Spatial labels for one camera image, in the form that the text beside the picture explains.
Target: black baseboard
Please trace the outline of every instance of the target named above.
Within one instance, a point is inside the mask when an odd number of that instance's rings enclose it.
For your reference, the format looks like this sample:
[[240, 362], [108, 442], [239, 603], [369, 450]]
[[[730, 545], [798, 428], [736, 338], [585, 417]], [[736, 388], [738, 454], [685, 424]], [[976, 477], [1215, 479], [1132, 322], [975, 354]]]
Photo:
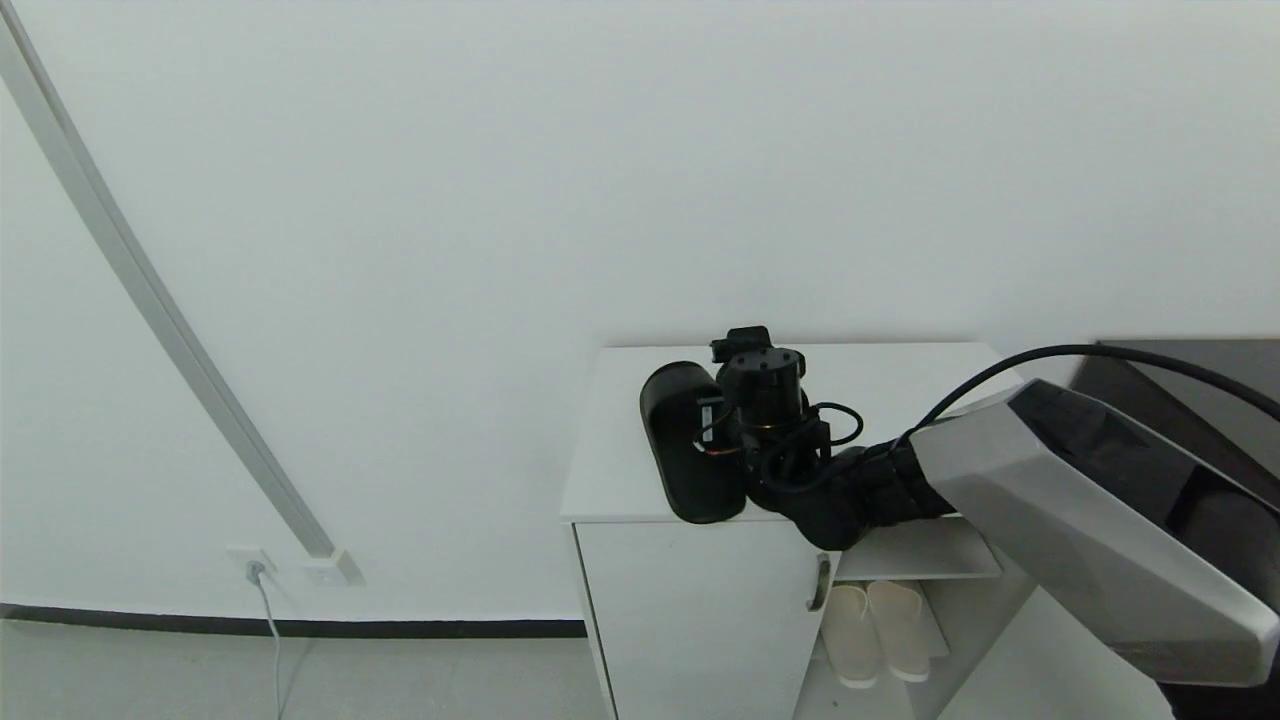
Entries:
[[[65, 607], [0, 605], [0, 618], [60, 625], [86, 625], [122, 630], [159, 630], [214, 635], [270, 635], [266, 619], [198, 618], [192, 615], [143, 615]], [[276, 629], [291, 638], [351, 639], [495, 639], [495, 638], [585, 638], [581, 620], [276, 620]]]

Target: cabinet door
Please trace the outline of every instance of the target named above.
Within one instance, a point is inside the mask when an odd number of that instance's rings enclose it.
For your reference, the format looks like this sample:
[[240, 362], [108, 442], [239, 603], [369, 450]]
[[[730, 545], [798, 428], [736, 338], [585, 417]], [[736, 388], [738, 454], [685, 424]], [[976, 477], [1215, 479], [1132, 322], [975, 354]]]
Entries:
[[579, 524], [618, 720], [788, 720], [838, 553], [786, 521]]

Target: power cord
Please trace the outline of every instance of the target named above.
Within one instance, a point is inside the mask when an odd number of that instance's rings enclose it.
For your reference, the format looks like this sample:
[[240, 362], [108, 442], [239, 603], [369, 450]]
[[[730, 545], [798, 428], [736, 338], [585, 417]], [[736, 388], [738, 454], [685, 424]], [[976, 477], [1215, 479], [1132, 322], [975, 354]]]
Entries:
[[280, 705], [280, 632], [275, 629], [275, 618], [271, 616], [271, 601], [266, 598], [266, 588], [262, 587], [262, 573], [266, 571], [266, 566], [257, 560], [250, 561], [244, 577], [248, 582], [253, 583], [257, 592], [262, 596], [262, 607], [266, 609], [266, 624], [271, 628], [271, 638], [275, 639], [275, 720], [282, 720], [284, 717], [284, 706]]

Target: cabinet handle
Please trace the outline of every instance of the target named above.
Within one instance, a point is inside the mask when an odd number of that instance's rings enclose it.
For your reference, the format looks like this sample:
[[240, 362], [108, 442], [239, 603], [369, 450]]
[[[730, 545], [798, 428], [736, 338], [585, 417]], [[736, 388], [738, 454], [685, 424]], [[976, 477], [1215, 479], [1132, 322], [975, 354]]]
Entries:
[[822, 610], [827, 605], [827, 585], [831, 584], [831, 556], [826, 552], [818, 553], [818, 587], [813, 591], [813, 600], [809, 601], [809, 612]]

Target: white cabinet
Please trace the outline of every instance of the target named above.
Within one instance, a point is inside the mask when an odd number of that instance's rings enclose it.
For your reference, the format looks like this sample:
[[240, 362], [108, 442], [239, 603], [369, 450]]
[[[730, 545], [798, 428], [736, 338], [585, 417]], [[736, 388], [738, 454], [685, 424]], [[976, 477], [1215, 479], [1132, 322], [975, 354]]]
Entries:
[[[975, 343], [796, 348], [808, 357], [809, 397], [861, 413], [867, 445], [910, 427], [998, 359]], [[663, 495], [639, 395], [660, 365], [708, 355], [617, 348], [596, 361], [561, 514], [608, 707], [618, 720], [932, 720], [1033, 585], [959, 518], [877, 530], [844, 559], [750, 502], [726, 523], [681, 523]], [[1005, 375], [979, 392], [1016, 382]], [[951, 646], [928, 683], [905, 687], [884, 673], [868, 692], [832, 678], [817, 642], [820, 607], [810, 607], [832, 579], [873, 578], [927, 580]]]
[[831, 553], [780, 521], [579, 524], [577, 542], [621, 717], [791, 716]]

